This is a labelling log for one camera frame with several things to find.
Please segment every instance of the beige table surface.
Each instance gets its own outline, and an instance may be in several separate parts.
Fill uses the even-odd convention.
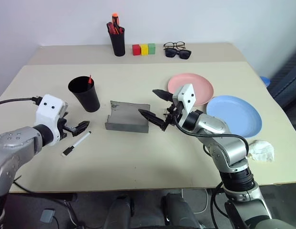
[[[196,138],[172,126],[163,132],[149,124],[148,134],[109,131],[104,127],[111,113],[110,100],[150,104],[151,111],[163,117],[170,103],[159,99],[152,89],[166,89],[173,75],[184,72],[208,79],[214,96],[237,96],[260,113],[262,130],[248,141],[270,142],[275,148],[275,162],[249,159],[259,184],[296,182],[296,132],[241,53],[225,43],[189,46],[193,51],[189,61],[163,57],[161,47],[157,47],[155,56],[133,57],[128,52],[120,58],[112,56],[108,46],[54,46],[38,50],[0,100],[52,94],[69,104],[68,124],[90,120],[88,130],[92,134],[67,157],[61,156],[62,151],[79,137],[68,134],[57,145],[44,147],[17,172],[17,176],[22,175],[19,183],[44,192],[215,187],[220,182],[218,170]],[[91,49],[99,58],[89,58],[93,56]],[[95,113],[86,112],[67,88],[71,79],[89,74],[95,80],[101,104]],[[36,109],[31,102],[1,105],[0,133],[32,126]],[[12,186],[10,191],[19,189]]]

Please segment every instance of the green block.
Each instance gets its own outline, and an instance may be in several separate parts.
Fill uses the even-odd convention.
[[[154,43],[148,44],[148,47],[149,47],[149,54],[155,54],[155,44]]]

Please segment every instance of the pen holder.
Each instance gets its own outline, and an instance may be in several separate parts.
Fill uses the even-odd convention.
[[[110,34],[110,38],[112,41],[112,46],[114,50],[115,56],[123,56],[125,55],[125,48],[124,48],[124,28],[122,28],[121,34]]]

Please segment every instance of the eyeglasses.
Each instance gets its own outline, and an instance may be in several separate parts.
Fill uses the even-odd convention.
[[[181,59],[187,60],[191,55],[191,51],[186,50],[186,49],[176,50],[176,49],[172,49],[172,48],[166,48],[165,55],[166,55],[166,57],[175,57],[175,55],[179,55]]]
[[[166,44],[163,45],[163,47],[165,49],[167,48],[177,48],[179,50],[182,50],[182,49],[185,49],[185,42],[177,42],[177,43],[174,43],[174,42],[167,42]]]

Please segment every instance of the crumpled tissue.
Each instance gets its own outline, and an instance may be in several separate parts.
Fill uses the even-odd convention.
[[[248,154],[257,161],[273,162],[275,160],[274,147],[267,141],[255,140],[249,145]]]

